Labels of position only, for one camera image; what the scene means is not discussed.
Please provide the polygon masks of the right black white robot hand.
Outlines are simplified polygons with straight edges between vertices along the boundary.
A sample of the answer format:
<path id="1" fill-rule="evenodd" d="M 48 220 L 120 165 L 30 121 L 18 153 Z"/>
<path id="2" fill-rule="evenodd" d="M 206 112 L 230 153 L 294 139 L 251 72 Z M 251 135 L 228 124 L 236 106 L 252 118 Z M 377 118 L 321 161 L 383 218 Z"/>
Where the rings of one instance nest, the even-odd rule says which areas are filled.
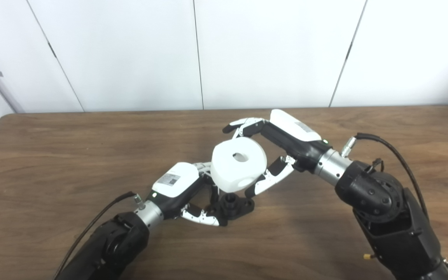
<path id="1" fill-rule="evenodd" d="M 252 198 L 288 177 L 293 171 L 314 173 L 323 156 L 333 152 L 332 147 L 309 126 L 280 109 L 273 109 L 270 119 L 243 118 L 229 123 L 223 133 L 233 132 L 233 138 L 251 138 L 260 134 L 286 152 L 280 156 L 244 194 Z"/>

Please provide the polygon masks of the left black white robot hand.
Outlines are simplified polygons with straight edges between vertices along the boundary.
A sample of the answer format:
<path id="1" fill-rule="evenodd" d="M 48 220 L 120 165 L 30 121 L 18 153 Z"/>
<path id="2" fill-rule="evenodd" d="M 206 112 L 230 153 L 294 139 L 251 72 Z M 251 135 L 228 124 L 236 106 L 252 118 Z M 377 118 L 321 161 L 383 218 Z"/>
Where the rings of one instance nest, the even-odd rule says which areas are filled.
<path id="1" fill-rule="evenodd" d="M 210 162 L 176 163 L 153 184 L 145 208 L 137 212 L 139 218 L 147 227 L 178 217 L 204 225 L 226 226 L 224 219 L 190 203 L 208 184 L 210 165 Z"/>

